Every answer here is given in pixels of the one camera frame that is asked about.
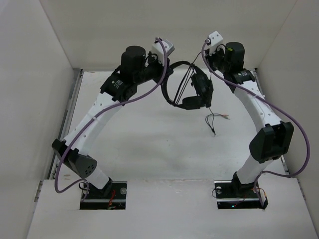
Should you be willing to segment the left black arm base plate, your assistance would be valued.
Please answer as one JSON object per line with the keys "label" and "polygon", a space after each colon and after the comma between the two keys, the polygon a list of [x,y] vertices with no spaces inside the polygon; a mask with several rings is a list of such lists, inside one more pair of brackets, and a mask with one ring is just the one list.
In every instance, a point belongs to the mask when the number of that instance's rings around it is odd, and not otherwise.
{"label": "left black arm base plate", "polygon": [[127,181],[114,181],[108,195],[103,195],[91,183],[87,186],[79,183],[82,190],[80,199],[81,210],[124,210],[126,208]]}

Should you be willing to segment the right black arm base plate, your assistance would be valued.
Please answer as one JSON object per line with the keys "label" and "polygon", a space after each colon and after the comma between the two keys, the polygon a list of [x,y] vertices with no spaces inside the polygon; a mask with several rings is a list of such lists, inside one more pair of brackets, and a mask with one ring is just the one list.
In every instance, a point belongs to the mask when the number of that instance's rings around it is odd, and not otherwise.
{"label": "right black arm base plate", "polygon": [[218,209],[266,209],[268,197],[258,185],[237,190],[232,181],[215,181],[212,196]]}

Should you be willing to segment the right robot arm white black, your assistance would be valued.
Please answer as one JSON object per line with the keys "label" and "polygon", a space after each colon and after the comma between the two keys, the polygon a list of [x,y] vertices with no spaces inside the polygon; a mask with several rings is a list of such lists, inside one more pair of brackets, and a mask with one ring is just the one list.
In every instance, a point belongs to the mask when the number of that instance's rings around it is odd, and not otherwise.
{"label": "right robot arm white black", "polygon": [[244,68],[245,49],[239,42],[213,42],[207,39],[202,58],[211,73],[222,73],[220,79],[240,100],[252,119],[256,135],[249,143],[249,157],[234,173],[231,191],[243,196],[257,184],[257,178],[275,160],[288,152],[294,132],[291,122],[277,116],[261,94],[256,78]]}

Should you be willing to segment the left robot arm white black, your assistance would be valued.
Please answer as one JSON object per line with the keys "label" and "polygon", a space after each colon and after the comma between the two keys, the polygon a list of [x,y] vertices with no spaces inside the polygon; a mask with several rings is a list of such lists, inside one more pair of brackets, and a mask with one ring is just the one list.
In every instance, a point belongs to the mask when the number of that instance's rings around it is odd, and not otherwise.
{"label": "left robot arm white black", "polygon": [[156,41],[150,52],[140,46],[129,46],[121,56],[120,65],[111,73],[100,88],[92,107],[80,123],[62,140],[55,139],[52,148],[59,159],[57,173],[62,165],[77,174],[87,186],[93,186],[98,196],[110,195],[112,179],[89,156],[94,140],[111,117],[125,104],[144,98],[132,96],[138,85],[154,80],[159,86],[169,68],[169,55],[174,46],[165,41]]}

